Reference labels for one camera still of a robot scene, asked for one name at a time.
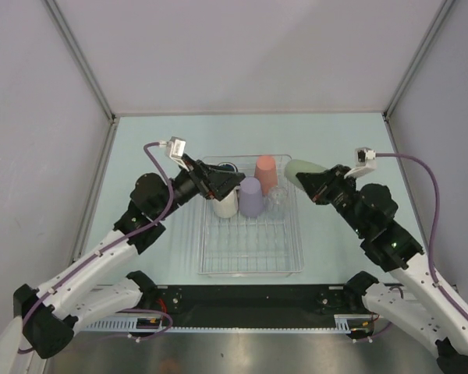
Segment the light green plastic cup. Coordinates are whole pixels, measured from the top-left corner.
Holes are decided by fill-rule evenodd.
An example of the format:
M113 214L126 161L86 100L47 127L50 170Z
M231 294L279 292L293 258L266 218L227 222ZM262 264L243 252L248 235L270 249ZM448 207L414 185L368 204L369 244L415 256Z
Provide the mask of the light green plastic cup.
M309 161L292 159L289 161L284 169L284 176L295 187L303 191L303 186L300 180L296 177L298 173L322 173L327 171L327 168Z

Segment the lavender plastic cup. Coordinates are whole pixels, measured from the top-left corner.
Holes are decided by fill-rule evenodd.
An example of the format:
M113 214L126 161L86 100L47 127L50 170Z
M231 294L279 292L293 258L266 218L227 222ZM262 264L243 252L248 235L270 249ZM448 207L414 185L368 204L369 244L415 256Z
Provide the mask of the lavender plastic cup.
M264 210L261 183L255 177L246 177L239 186L239 211L249 218L258 217Z

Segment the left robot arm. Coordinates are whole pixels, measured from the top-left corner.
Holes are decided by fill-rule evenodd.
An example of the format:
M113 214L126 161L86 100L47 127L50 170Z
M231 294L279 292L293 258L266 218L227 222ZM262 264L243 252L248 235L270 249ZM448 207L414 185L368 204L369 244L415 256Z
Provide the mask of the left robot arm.
M163 220L181 206L195 196L221 201L245 178L242 172L188 155L182 160L175 178L158 171L137 179L126 212L92 251L50 281L35 288L25 284L14 292L14 314L23 319L27 352L51 358L99 319L126 309L146 312L158 305L156 284L140 270L108 289L93 289L107 274L149 249L165 232Z

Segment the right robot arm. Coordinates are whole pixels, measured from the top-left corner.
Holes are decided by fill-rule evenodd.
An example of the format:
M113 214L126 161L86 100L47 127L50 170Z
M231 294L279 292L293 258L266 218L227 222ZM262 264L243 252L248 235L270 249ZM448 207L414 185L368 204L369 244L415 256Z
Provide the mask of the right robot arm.
M311 164L290 180L317 205L330 205L355 231L366 257L404 285L418 301L395 298L376 278L358 273L347 282L346 307L371 312L395 324L436 358L444 373L468 373L468 305L437 274L422 245L395 221L398 209L385 185L361 189L350 169Z

